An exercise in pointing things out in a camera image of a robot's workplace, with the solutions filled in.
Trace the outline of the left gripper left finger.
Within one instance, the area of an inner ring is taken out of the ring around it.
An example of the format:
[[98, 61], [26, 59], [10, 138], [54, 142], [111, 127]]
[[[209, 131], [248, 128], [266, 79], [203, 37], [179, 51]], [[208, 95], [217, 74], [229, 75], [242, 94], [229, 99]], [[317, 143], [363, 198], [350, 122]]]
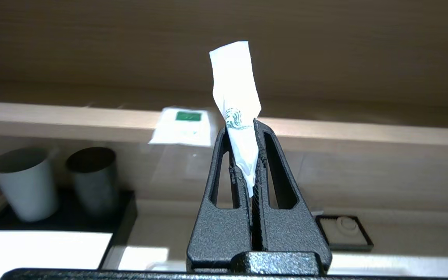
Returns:
[[[229, 156], [230, 189], [233, 207], [217, 207], [222, 158]], [[217, 134], [204, 195], [187, 248], [190, 273], [228, 273], [231, 260], [251, 246], [247, 182], [235, 163], [226, 129]]]

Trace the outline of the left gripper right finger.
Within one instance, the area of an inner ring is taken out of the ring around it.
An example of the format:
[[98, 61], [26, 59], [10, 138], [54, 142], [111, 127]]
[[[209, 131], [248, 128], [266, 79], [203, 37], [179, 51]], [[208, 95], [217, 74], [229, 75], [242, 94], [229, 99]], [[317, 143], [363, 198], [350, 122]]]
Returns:
[[272, 128], [254, 120], [259, 158], [251, 199], [252, 247], [265, 252], [316, 255], [322, 271], [332, 254], [300, 192]]

